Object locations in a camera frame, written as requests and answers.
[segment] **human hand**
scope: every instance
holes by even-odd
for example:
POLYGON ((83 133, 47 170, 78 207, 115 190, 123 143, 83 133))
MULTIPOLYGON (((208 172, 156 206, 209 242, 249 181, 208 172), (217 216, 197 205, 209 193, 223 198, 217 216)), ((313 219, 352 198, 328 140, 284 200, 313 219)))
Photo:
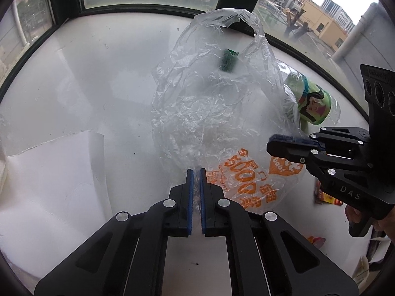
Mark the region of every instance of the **human hand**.
MULTIPOLYGON (((348 221, 359 223, 362 219, 362 213, 351 207, 346 206, 346 216, 348 221)), ((373 227, 378 231, 384 231, 388 237, 395 243, 395 208, 382 220, 375 220, 373 227)))

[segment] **green object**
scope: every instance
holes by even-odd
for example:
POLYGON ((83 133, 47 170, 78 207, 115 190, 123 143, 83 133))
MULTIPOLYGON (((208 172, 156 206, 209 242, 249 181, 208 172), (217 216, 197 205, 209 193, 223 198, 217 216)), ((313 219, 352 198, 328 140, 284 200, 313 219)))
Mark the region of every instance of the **green object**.
POLYGON ((330 94, 300 72, 289 74, 285 83, 298 99, 300 118, 314 125, 322 123, 331 111, 330 94))
POLYGON ((231 73, 237 61, 238 52, 226 49, 222 55, 220 69, 224 72, 231 73))

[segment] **metal screw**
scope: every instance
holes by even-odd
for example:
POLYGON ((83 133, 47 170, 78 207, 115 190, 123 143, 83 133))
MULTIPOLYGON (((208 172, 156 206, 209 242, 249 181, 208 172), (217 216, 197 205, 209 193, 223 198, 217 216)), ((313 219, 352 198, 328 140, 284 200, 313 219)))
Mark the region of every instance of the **metal screw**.
POLYGON ((268 221, 275 221, 277 219, 277 215, 271 211, 269 211, 268 213, 265 214, 265 218, 268 221))
POLYGON ((166 200, 163 202, 163 205, 164 205, 165 207, 168 207, 168 208, 174 207, 174 206, 175 206, 175 201, 174 201, 173 199, 166 199, 166 200))
POLYGON ((222 198, 218 200, 218 205, 221 207, 228 207, 230 205, 230 201, 228 199, 222 198))
POLYGON ((115 217, 117 219, 117 221, 125 221, 129 218, 129 215, 127 213, 118 213, 115 217))

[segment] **white table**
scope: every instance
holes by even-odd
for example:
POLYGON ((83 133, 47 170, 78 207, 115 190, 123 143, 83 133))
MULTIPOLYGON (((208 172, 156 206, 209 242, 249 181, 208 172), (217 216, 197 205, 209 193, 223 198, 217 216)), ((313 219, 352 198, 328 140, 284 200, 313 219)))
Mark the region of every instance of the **white table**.
MULTIPOLYGON (((69 21, 27 61, 0 104, 7 155, 81 131, 104 134, 112 210, 132 214, 165 199, 168 178, 151 137, 151 70, 173 48, 190 19, 149 13, 102 14, 69 21)), ((233 50, 251 37, 230 31, 233 50)), ((302 71, 340 103, 342 126, 368 128, 358 111, 308 67, 274 48, 276 57, 302 71)), ((309 132, 318 127, 309 125, 309 132)), ((344 206, 316 205, 314 178, 305 173, 275 209, 304 236, 322 236, 321 249, 351 275, 369 237, 352 238, 344 206)), ((231 295, 224 238, 170 238, 163 296, 231 295)))

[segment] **white pipe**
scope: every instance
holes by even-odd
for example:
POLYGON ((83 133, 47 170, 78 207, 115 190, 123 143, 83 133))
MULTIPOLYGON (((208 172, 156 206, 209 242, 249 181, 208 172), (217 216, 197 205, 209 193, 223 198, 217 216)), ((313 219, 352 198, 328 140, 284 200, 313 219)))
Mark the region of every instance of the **white pipe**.
POLYGON ((12 1, 12 12, 14 14, 14 19, 15 19, 15 24, 18 29, 18 33, 20 36, 20 39, 22 40, 23 45, 27 45, 26 37, 24 36, 22 26, 20 25, 20 20, 19 20, 19 14, 18 14, 18 8, 17 8, 17 3, 16 1, 12 1))
POLYGON ((377 3, 372 3, 369 6, 365 14, 359 20, 358 24, 354 27, 354 29, 351 30, 350 35, 332 56, 333 61, 338 62, 355 46, 363 31, 365 31, 365 29, 368 27, 368 25, 372 22, 373 18, 377 14, 377 9, 377 3))

